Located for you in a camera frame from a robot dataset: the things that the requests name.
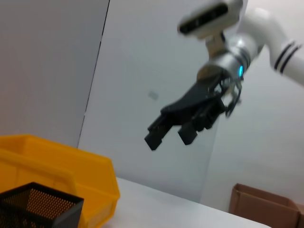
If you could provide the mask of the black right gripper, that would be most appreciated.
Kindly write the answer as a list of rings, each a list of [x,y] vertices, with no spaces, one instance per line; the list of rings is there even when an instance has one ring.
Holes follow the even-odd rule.
[[[185,145],[193,143],[197,132],[210,129],[226,112],[222,98],[229,86],[222,80],[200,80],[179,100],[161,109],[160,116],[148,127],[144,138],[151,150],[156,150],[173,126],[181,126],[178,134]]]

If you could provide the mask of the black mesh pen holder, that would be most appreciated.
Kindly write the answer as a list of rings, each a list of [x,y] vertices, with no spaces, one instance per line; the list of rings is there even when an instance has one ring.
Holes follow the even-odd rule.
[[[83,203],[31,182],[0,193],[0,228],[78,228]]]

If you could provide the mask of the brown cardboard box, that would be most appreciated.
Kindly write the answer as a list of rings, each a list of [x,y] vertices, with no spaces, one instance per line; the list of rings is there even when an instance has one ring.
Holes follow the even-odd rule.
[[[239,183],[232,189],[228,212],[271,228],[304,228],[304,205]]]

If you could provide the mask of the yellow plastic bin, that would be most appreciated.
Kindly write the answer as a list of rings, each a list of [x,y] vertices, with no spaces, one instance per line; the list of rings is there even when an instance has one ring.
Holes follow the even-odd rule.
[[[0,136],[0,193],[30,182],[83,198],[78,228],[101,228],[120,198],[109,158],[33,135]]]

